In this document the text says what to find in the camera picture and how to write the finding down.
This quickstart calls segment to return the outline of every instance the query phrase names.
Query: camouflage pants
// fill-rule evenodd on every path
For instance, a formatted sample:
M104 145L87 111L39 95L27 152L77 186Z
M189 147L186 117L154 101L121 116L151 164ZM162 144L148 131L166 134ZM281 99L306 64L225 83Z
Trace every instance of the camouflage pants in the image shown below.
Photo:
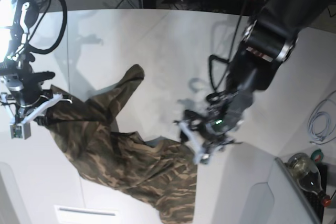
M77 98L73 104L58 103L47 116L64 121L47 128L84 179L152 205L164 224L190 223L197 176L192 152L168 139L149 147L137 132L110 132L111 123L143 79L142 68L135 65L107 93L85 103Z

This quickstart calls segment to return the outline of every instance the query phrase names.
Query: camouflage garment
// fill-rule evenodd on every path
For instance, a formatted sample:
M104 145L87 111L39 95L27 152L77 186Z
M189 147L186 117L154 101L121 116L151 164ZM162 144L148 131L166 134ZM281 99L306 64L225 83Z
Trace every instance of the camouflage garment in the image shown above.
M113 90L85 103L77 98L58 103L47 116L59 122L47 129L84 179L152 205L164 224L191 223L197 166L190 149L168 139L149 147L137 132L110 132L143 79L142 68L134 65Z

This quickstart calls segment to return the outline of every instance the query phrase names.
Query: camouflage fabric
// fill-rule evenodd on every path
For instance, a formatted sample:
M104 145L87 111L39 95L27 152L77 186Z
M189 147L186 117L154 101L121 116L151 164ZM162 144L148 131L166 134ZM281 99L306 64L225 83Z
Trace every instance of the camouflage fabric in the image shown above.
M168 139L149 147L137 132L110 132L111 123L143 78L142 68L135 65L107 93L85 103L77 98L73 104L58 103L47 116L67 121L47 128L84 179L152 205L164 224L191 223L197 166L190 149Z

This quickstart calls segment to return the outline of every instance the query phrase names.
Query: bottle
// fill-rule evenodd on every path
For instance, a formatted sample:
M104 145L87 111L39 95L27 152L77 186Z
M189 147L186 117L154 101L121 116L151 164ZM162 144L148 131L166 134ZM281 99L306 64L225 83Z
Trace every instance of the bottle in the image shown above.
M330 206L330 196L321 187L320 171L307 154L295 154L288 160L287 167L302 190L317 195L324 207Z

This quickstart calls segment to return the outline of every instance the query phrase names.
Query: white table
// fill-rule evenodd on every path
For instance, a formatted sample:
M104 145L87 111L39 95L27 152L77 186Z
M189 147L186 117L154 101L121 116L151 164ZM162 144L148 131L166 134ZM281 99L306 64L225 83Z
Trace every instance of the white table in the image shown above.
M237 19L172 10L70 12L62 45L50 55L37 56L34 69L55 71L56 78L45 85L53 83L85 99L118 82L138 63L146 77L117 117L120 131L139 131L145 140L160 135L177 140L179 131L172 122L181 118L186 106L204 106L211 92L207 57L213 53L227 56ZM54 24L54 29L48 30L48 24ZM35 45L47 47L59 25L60 13L48 14ZM208 224L222 216L226 223L238 223L252 181L266 179L263 171L269 169L273 155L310 147L301 138L293 140L300 141L297 148L286 149L335 74L335 42L334 34L314 29L302 32L297 49L270 88L256 94L255 104L246 111L246 122L234 134L249 145L240 150L229 147L217 153L209 166L199 167L194 223ZM223 70L216 67L216 75ZM190 81L196 88L190 87ZM33 137L25 142L10 140L6 116L0 118L0 162L12 167L32 223L48 219L56 224L54 204L118 210L123 224L160 223L150 206L80 179L43 128L33 126ZM262 161L263 167L256 167L255 160ZM237 174L235 167L243 167L246 173Z

